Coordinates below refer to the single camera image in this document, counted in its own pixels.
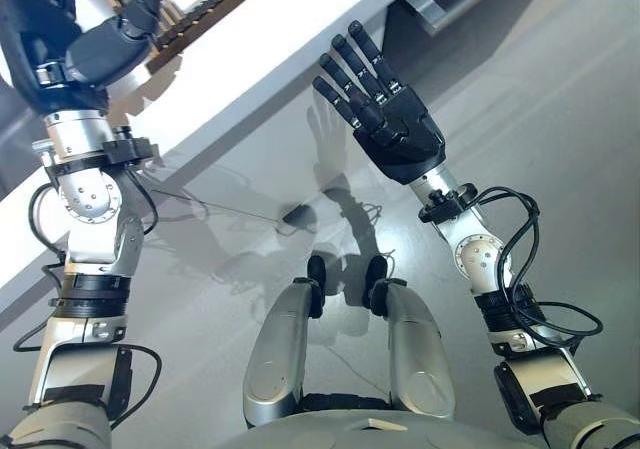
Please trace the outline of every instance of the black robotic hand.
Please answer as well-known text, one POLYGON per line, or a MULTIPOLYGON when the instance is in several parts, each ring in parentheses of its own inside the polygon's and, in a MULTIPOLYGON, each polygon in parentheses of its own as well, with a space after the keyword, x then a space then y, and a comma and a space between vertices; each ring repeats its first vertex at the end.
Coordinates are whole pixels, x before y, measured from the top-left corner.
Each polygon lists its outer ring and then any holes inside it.
POLYGON ((149 52, 160 0, 130 0, 82 33, 75 0, 0 0, 0 45, 14 87, 38 114, 106 110, 104 87, 149 52))
POLYGON ((349 34, 378 77, 338 35, 331 45, 358 77, 366 94, 326 53, 320 57, 320 65, 347 100, 322 77, 314 79, 313 87, 353 127, 354 137, 376 166, 387 177, 408 184, 444 161, 444 138, 420 98, 398 80, 362 24, 352 22, 349 34))

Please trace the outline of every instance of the robotic hand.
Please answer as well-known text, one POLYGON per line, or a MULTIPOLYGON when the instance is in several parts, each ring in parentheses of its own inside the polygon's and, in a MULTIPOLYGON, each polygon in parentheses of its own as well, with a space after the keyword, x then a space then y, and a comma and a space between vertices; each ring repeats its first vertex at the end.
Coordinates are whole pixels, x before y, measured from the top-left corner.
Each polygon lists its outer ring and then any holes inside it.
POLYGON ((351 23, 348 31, 377 77, 338 35, 332 46, 366 94, 327 54, 319 64, 347 99, 321 77, 313 86, 353 127, 354 137, 376 166, 387 177, 410 185, 424 205, 419 218, 431 222, 449 244, 456 266, 471 282, 492 348, 504 357, 494 375, 512 423, 525 434, 542 431, 551 448, 636 447, 640 421, 599 402, 572 358, 580 340, 600 332, 602 323, 575 306, 538 303, 523 282, 537 249, 535 200, 505 187, 478 194, 472 184, 458 186, 444 165, 442 133, 422 101, 398 80, 359 22, 351 23), (478 208, 505 197, 519 200, 529 215, 506 244, 489 231, 478 208), (510 251, 528 230, 533 230, 536 242, 523 268, 513 274, 510 251), (552 324, 540 309, 544 304, 575 310, 596 328, 575 331, 552 324), (572 337, 564 339, 562 334, 572 337))
POLYGON ((420 98, 398 80, 362 24, 353 22, 349 34, 378 78, 369 72, 349 42, 338 35, 331 44, 356 74, 366 94, 328 54, 320 57, 320 65, 348 100, 321 77, 313 81, 313 87, 353 127, 353 136, 376 166, 390 179, 408 184, 444 161, 444 138, 420 98))
POLYGON ((113 344, 125 335, 131 278, 148 232, 138 192, 151 201, 130 167, 152 152, 147 139, 133 138, 128 127, 114 130, 105 119, 105 87, 148 54, 158 7, 159 0, 131 0, 121 14, 82 33, 74 0, 0 0, 11 82, 43 117, 50 138, 34 143, 51 179, 34 197, 55 188, 70 221, 67 250, 56 250, 66 254, 64 279, 50 303, 29 415, 0 445, 108 447, 110 428, 140 405, 125 413, 131 350, 147 352, 160 367, 147 348, 113 344))

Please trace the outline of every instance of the wire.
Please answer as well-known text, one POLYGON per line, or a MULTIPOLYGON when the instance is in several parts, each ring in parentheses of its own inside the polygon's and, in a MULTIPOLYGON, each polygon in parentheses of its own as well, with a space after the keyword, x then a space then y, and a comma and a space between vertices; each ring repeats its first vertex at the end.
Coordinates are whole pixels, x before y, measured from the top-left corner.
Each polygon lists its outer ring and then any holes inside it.
POLYGON ((155 359, 156 361, 156 371, 153 374, 153 378, 151 379, 149 388, 147 389, 147 392, 144 393, 144 396, 142 396, 142 398, 133 407, 131 407, 131 409, 126 411, 124 414, 122 414, 120 417, 118 417, 115 421, 111 423, 111 430, 114 430, 116 427, 122 424, 129 416, 131 416, 131 414, 136 412, 138 409, 140 409, 140 407, 145 402, 147 402, 147 399, 149 399, 149 397, 151 396, 151 393, 156 388, 156 384, 158 384, 158 379, 160 378, 160 372, 162 372, 162 358, 160 357, 160 354, 158 354, 153 349, 149 349, 148 347, 144 347, 144 346, 137 346, 134 344, 119 344, 119 346, 124 349, 131 349, 134 351, 144 352, 145 354, 148 354, 151 357, 153 357, 153 359, 155 359))
POLYGON ((140 192, 142 197, 144 197, 145 201, 147 201, 147 204, 149 205, 149 208, 151 209, 151 212, 153 213, 153 220, 151 222, 151 225, 144 230, 144 235, 146 236, 151 231, 153 231, 155 229, 155 227, 158 225, 158 219, 160 218, 159 215, 158 215, 158 208, 156 207, 155 203, 153 202, 153 199, 151 199, 151 196, 149 195, 149 192, 145 189, 145 187, 142 185, 142 183, 138 180, 136 175, 130 169, 127 169, 126 173, 127 173, 127 176, 129 176, 129 179, 131 179, 131 182, 133 183, 133 185, 136 186, 136 189, 138 189, 138 191, 140 192))
MULTIPOLYGON (((38 199, 42 197, 49 189, 53 189, 53 184, 48 182, 38 187, 33 195, 31 196, 31 200, 29 201, 28 208, 28 219, 29 219, 29 228, 33 236, 40 241, 47 249, 53 252, 58 257, 58 262, 53 264, 45 264, 40 268, 40 270, 44 273, 47 278, 53 282, 58 295, 60 295, 60 290, 62 289, 62 283, 60 282, 60 278, 53 272, 52 269, 56 269, 58 267, 64 267, 64 260, 67 257, 66 253, 58 248, 55 244, 49 241, 38 229, 38 226, 35 222, 35 207, 38 199)), ((13 344, 14 352, 36 352, 39 351, 42 346, 27 346, 24 347, 23 344, 35 336, 38 332, 42 331, 47 326, 47 321, 49 318, 42 321, 33 329, 27 331, 25 334, 20 336, 18 340, 13 344)))
POLYGON ((44 321, 42 321, 40 324, 38 324, 36 327, 31 329, 30 331, 26 332, 24 335, 20 336, 20 338, 13 344, 13 351, 14 352, 35 352, 35 351, 39 351, 41 346, 22 347, 22 344, 24 344, 28 339, 32 338, 38 332, 40 332, 42 329, 44 329, 47 326, 47 320, 48 320, 48 318, 45 319, 44 321))
POLYGON ((35 222, 34 210, 36 207, 36 202, 38 201, 40 196, 42 196, 49 189, 53 189, 53 184, 50 182, 47 182, 46 184, 43 184, 39 188, 37 188, 33 193, 33 195, 31 196, 31 200, 29 201, 29 209, 28 209, 29 212, 27 213, 29 218, 29 228, 31 229, 31 232, 33 233, 34 237, 38 241, 40 241, 47 249, 49 249, 56 256, 58 256, 58 259, 64 260, 64 258, 66 257, 65 252, 62 249, 58 248, 53 242, 49 241, 46 237, 44 237, 44 235, 40 232, 40 230, 36 226, 36 222, 35 222))
POLYGON ((594 329, 591 329, 588 331, 580 331, 576 329, 569 329, 563 326, 559 326, 557 324, 553 324, 551 322, 548 322, 545 319, 541 319, 535 315, 526 313, 520 307, 520 305, 518 304, 518 299, 516 297, 516 291, 523 290, 523 287, 521 284, 522 280, 525 274, 527 273, 527 271, 529 270, 529 268, 531 267, 531 264, 535 259, 536 253, 538 252, 538 247, 540 245, 540 227, 538 224, 540 209, 538 207, 538 204, 536 203, 533 197, 527 194, 514 191, 513 189, 510 189, 508 187, 495 186, 483 191, 481 194, 476 196, 469 203, 469 205, 470 206, 474 204, 484 205, 484 204, 488 204, 488 203, 495 202, 500 199, 506 199, 506 198, 518 199, 518 201, 520 201, 520 203, 526 209, 528 217, 525 223, 520 227, 520 229, 518 229, 516 233, 511 237, 511 239, 509 239, 507 244, 505 244, 505 246, 501 250, 500 256, 498 257, 497 268, 496 268, 498 273, 498 278, 497 278, 498 289, 504 294, 507 302, 509 303, 511 313, 514 319, 518 322, 518 324, 527 334, 529 334, 536 341, 541 342, 547 346, 554 347, 554 348, 565 348, 565 347, 569 348, 571 353, 574 354, 578 348, 578 345, 580 344, 580 342, 584 337, 593 336, 595 334, 602 332, 602 329, 604 327, 602 324, 602 321, 598 319, 596 316, 594 316, 593 314, 591 314, 590 312, 586 311, 585 309, 582 309, 581 307, 578 307, 578 306, 574 306, 572 304, 567 304, 564 302, 556 302, 556 301, 537 302, 538 306, 562 307, 562 308, 577 312, 595 323, 594 329), (494 192, 500 192, 500 193, 487 197, 489 194, 494 192), (533 242, 531 244, 529 254, 524 264, 522 265, 520 270, 516 273, 513 280, 511 281, 511 285, 509 287, 506 287, 506 284, 504 281, 504 266, 506 265, 507 259, 511 254, 511 251, 513 250, 513 248, 520 242, 520 240, 525 236, 525 234, 529 230, 533 231, 533 242), (560 341, 552 340, 548 337, 542 336, 538 332, 531 329, 529 326, 531 325, 532 322, 539 324, 540 326, 544 326, 554 331, 557 331, 561 334, 566 334, 572 337, 569 337, 567 339, 563 339, 560 341))

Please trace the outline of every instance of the gray floor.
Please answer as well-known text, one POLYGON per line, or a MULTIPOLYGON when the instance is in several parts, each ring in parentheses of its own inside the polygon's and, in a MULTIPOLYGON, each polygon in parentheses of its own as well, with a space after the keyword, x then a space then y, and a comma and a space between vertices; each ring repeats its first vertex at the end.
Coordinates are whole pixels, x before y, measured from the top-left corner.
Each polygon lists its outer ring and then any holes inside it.
MULTIPOLYGON (((504 9, 499 2, 487 1, 452 28, 448 40, 458 37, 460 45, 450 47, 459 51, 438 52, 425 40, 425 53, 437 55, 437 64, 418 58, 402 72, 433 107, 461 182, 535 195, 542 242, 528 279, 539 300, 578 303, 603 319, 605 332, 586 340, 576 360, 595 392, 640 415, 637 0, 529 0, 490 54, 471 57, 465 43, 473 44, 480 21, 495 19, 491 11, 504 9), (455 76, 441 69, 457 64, 466 69, 455 76)), ((342 130, 327 105, 310 110, 325 134, 342 130)), ((347 138, 346 144, 355 143, 347 138)), ((310 164, 322 170, 331 159, 318 152, 310 164)), ((387 394, 385 323, 358 307, 366 264, 384 253, 440 325, 457 419, 524 437, 510 425, 496 390, 492 368, 499 360, 468 283, 445 244, 418 221, 418 201, 357 152, 345 157, 357 169, 302 205, 289 224, 188 196, 154 195, 164 201, 162 222, 136 275, 128 339, 159 351, 165 369, 153 398, 114 432, 115 447, 209 447, 245 430, 242 378, 260 322, 313 252, 330 265, 331 295, 324 316, 310 322, 306 392, 387 394), (220 220, 224 233, 214 229, 220 220)), ((505 238, 523 218, 510 203, 487 215, 505 238)), ((0 333, 2 347, 46 310, 40 303, 0 333)), ((22 406, 34 361, 32 354, 3 354, 0 431, 18 418, 10 408, 22 406)), ((134 398, 151 371, 142 357, 135 364, 134 398)))

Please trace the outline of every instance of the silver metal joint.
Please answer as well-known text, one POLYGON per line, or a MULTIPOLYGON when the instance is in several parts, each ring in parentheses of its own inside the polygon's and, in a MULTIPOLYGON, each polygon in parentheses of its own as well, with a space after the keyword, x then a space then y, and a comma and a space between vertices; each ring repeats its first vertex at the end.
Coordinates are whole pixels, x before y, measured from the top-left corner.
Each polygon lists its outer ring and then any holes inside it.
POLYGON ((447 169, 444 162, 438 164, 430 171, 425 172, 415 181, 409 183, 409 187, 422 204, 432 204, 429 194, 441 190, 443 194, 458 189, 458 183, 447 169))
POLYGON ((45 116, 45 126, 61 161, 102 150, 114 136, 101 111, 59 111, 45 116))

